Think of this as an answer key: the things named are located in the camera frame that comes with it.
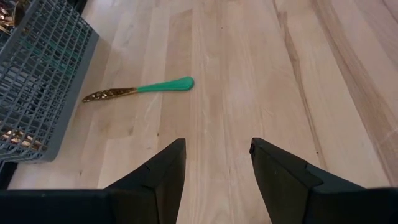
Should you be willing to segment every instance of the wooden countertop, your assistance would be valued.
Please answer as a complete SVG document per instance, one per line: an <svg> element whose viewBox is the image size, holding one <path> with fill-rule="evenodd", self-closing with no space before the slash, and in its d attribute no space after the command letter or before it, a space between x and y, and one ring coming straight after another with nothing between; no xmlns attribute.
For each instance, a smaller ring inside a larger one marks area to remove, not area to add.
<svg viewBox="0 0 398 224"><path fill-rule="evenodd" d="M78 102L62 149L12 189L102 188L187 139L179 223L264 223L261 137L365 187L398 185L395 0L97 0L80 99L184 76L189 92Z"/></svg>

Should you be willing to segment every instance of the gray dish rack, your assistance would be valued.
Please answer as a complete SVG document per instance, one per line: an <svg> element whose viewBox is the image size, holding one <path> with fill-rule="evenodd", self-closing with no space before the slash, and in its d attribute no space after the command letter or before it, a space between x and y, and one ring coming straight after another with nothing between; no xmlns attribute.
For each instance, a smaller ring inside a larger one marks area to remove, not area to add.
<svg viewBox="0 0 398 224"><path fill-rule="evenodd" d="M55 159L97 41L65 0L33 0L0 31L0 161Z"/></svg>

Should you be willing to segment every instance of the wood grain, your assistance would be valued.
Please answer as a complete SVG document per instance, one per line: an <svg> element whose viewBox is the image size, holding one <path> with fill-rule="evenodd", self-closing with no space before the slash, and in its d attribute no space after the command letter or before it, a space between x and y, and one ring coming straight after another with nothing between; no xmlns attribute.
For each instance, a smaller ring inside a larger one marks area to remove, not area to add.
<svg viewBox="0 0 398 224"><path fill-rule="evenodd" d="M270 223L260 137L365 187L398 185L395 0L104 0L80 98L185 76L189 92L76 103L58 157L11 189L102 188L187 139L178 223Z"/></svg>

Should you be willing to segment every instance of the gold knife blade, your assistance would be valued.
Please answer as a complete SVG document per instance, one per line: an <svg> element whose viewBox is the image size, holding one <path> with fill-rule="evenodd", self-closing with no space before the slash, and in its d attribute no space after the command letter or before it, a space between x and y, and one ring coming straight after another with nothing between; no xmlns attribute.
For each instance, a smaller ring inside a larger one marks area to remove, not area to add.
<svg viewBox="0 0 398 224"><path fill-rule="evenodd" d="M137 93L137 88L112 88L102 91L97 91L83 98L82 102L90 102L95 100L108 100L120 96L126 96Z"/></svg>

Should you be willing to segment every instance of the green handle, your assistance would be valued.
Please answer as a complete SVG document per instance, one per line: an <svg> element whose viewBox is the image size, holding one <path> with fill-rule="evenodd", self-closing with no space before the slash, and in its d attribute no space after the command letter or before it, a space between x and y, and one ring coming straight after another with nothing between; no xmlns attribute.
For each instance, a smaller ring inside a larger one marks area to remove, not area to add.
<svg viewBox="0 0 398 224"><path fill-rule="evenodd" d="M192 89L193 84L194 81L192 77L184 77L178 80L140 86L137 87L137 92L143 93L149 91L185 91Z"/></svg>

